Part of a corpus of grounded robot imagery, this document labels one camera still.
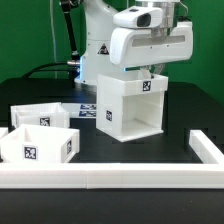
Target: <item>green background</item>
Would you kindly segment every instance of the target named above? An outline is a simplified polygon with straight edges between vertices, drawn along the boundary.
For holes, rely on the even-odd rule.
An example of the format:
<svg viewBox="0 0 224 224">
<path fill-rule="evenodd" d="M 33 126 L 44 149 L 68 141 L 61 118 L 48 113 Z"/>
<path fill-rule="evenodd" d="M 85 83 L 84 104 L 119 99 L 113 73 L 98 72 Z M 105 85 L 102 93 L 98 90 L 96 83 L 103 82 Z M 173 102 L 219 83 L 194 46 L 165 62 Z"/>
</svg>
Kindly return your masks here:
<svg viewBox="0 0 224 224">
<path fill-rule="evenodd" d="M 105 0 L 118 10 L 126 0 Z M 184 0 L 193 21 L 194 53 L 186 62 L 170 63 L 166 75 L 171 81 L 195 83 L 224 105 L 224 1 Z M 85 51 L 83 8 L 72 11 L 78 50 Z M 54 0 L 57 61 L 70 59 L 70 47 L 59 0 Z M 21 77 L 25 72 L 54 61 L 50 21 L 50 0 L 0 2 L 0 82 Z M 35 74 L 34 77 L 54 77 Z"/>
</svg>

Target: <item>white robot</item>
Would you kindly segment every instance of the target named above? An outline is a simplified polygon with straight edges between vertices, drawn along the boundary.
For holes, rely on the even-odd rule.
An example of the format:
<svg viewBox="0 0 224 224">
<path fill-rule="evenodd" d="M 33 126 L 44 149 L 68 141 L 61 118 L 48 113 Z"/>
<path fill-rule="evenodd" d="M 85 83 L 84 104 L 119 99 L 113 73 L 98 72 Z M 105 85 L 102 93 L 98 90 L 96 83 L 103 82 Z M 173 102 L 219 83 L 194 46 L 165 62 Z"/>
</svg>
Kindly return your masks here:
<svg viewBox="0 0 224 224">
<path fill-rule="evenodd" d="M 86 52 L 75 80 L 82 86 L 94 89 L 98 74 L 187 60 L 192 55 L 192 23 L 177 22 L 180 0 L 136 0 L 136 6 L 120 13 L 103 0 L 79 2 L 87 27 Z"/>
</svg>

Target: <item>black table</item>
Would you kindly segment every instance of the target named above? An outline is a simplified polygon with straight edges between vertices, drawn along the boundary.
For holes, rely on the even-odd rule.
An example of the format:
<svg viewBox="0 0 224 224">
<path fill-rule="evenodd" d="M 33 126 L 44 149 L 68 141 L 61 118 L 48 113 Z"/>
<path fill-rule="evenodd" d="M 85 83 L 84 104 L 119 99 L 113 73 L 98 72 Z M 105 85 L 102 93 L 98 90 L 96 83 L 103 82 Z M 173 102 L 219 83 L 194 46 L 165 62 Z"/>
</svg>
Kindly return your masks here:
<svg viewBox="0 0 224 224">
<path fill-rule="evenodd" d="M 223 151 L 224 107 L 193 84 L 168 89 L 160 135 L 121 144 L 96 130 L 95 120 L 71 119 L 81 142 L 71 162 L 201 163 L 188 146 L 190 129 L 203 130 Z M 96 103 L 96 95 L 68 80 L 9 79 L 0 84 L 0 102 L 4 127 L 9 105 Z M 1 223 L 223 223 L 223 206 L 224 190 L 0 190 Z"/>
</svg>

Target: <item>open-top white box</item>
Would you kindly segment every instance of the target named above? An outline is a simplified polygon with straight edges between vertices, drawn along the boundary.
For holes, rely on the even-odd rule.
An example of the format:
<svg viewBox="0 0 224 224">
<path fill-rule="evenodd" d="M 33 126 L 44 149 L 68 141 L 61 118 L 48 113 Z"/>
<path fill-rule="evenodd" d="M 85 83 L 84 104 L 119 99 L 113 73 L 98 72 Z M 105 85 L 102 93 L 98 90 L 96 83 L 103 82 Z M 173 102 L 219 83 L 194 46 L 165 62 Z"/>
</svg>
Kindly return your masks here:
<svg viewBox="0 0 224 224">
<path fill-rule="evenodd" d="M 61 103 L 11 106 L 11 121 L 15 128 L 21 124 L 70 127 L 70 116 Z"/>
<path fill-rule="evenodd" d="M 67 163 L 79 152 L 79 130 L 21 125 L 0 148 L 6 163 Z"/>
<path fill-rule="evenodd" d="M 141 71 L 98 75 L 96 127 L 121 142 L 162 133 L 168 78 Z"/>
<path fill-rule="evenodd" d="M 8 134 L 8 128 L 0 128 L 0 139 Z"/>
</svg>

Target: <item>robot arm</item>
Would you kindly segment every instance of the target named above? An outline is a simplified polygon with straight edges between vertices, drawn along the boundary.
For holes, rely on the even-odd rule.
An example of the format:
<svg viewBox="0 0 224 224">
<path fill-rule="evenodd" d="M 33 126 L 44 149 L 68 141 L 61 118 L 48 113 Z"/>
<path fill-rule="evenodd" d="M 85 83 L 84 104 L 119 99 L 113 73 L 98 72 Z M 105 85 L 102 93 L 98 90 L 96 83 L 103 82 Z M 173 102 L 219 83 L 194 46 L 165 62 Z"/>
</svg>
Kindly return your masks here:
<svg viewBox="0 0 224 224">
<path fill-rule="evenodd" d="M 135 67 L 189 59 L 193 51 L 192 23 L 178 22 L 175 26 L 174 21 L 180 1 L 136 2 L 142 6 L 133 6 L 114 16 L 119 28 L 111 38 L 111 62 Z"/>
</svg>

